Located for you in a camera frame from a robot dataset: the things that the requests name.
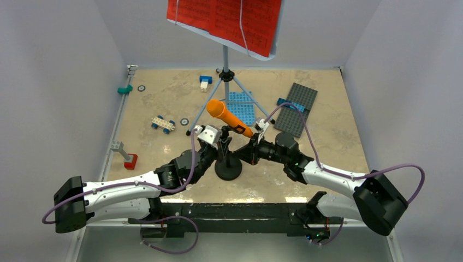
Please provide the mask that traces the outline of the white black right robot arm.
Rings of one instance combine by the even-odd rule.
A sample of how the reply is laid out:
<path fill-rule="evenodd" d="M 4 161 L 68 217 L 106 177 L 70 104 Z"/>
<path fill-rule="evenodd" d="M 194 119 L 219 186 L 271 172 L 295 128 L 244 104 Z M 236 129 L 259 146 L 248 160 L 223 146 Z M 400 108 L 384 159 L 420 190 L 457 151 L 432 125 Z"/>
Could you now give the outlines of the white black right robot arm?
<path fill-rule="evenodd" d="M 303 154 L 293 136 L 279 133 L 275 142 L 259 139 L 234 151 L 240 160 L 256 165 L 259 160 L 283 164 L 284 173 L 295 182 L 321 186 L 334 191 L 316 198 L 306 208 L 308 218 L 320 222 L 325 217 L 342 217 L 362 221 L 377 234 L 388 236 L 408 209 L 409 203 L 384 175 L 364 178 L 361 173 L 320 168 L 314 158 Z"/>

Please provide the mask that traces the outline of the black microphone stand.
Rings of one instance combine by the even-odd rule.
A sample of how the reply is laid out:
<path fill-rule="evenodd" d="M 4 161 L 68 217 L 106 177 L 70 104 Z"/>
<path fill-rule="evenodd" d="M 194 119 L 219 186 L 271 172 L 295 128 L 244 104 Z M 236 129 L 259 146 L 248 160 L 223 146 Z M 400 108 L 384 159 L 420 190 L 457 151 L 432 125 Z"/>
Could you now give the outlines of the black microphone stand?
<path fill-rule="evenodd" d="M 232 141 L 232 137 L 229 136 L 230 131 L 232 129 L 229 126 L 222 126 L 217 142 L 218 156 L 215 163 L 215 173 L 220 179 L 225 181 L 237 179 L 242 172 L 240 159 L 234 156 L 229 149 Z"/>

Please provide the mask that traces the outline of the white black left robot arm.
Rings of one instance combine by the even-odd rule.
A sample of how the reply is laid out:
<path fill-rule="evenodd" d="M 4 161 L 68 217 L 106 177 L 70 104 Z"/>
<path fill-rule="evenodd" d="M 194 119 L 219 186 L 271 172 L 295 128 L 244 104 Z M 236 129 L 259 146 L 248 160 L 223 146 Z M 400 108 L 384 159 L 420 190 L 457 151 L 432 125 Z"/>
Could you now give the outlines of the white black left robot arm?
<path fill-rule="evenodd" d="M 218 147 L 205 142 L 200 149 L 186 150 L 169 163 L 121 180 L 83 182 L 74 176 L 54 194 L 51 213 L 55 232 L 69 233 L 101 220 L 113 218 L 161 220 L 163 209 L 151 203 L 155 198 L 174 195 L 197 183 L 218 157 Z"/>

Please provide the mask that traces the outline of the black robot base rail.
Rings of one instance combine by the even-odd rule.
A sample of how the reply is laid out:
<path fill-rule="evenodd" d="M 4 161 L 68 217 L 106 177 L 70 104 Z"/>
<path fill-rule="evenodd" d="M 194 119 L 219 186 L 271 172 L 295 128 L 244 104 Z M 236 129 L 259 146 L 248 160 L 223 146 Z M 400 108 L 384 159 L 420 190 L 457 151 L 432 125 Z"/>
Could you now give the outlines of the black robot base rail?
<path fill-rule="evenodd" d="M 247 233 L 304 236 L 324 243 L 334 236 L 341 219 L 327 218 L 306 203 L 156 203 L 130 224 L 158 224 L 166 237 L 185 233 Z"/>

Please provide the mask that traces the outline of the orange toy microphone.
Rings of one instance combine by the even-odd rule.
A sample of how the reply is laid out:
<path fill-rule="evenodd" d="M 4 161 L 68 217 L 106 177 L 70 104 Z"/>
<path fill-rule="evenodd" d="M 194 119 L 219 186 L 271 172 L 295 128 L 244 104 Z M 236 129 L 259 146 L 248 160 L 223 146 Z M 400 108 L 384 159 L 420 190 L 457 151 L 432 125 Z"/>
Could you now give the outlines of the orange toy microphone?
<path fill-rule="evenodd" d="M 236 133 L 248 138 L 253 136 L 254 133 L 251 131 L 251 129 L 246 124 L 244 124 L 242 120 L 231 113 L 222 101 L 217 99 L 209 100 L 206 103 L 206 110 L 211 115 L 211 117 L 222 120 Z"/>

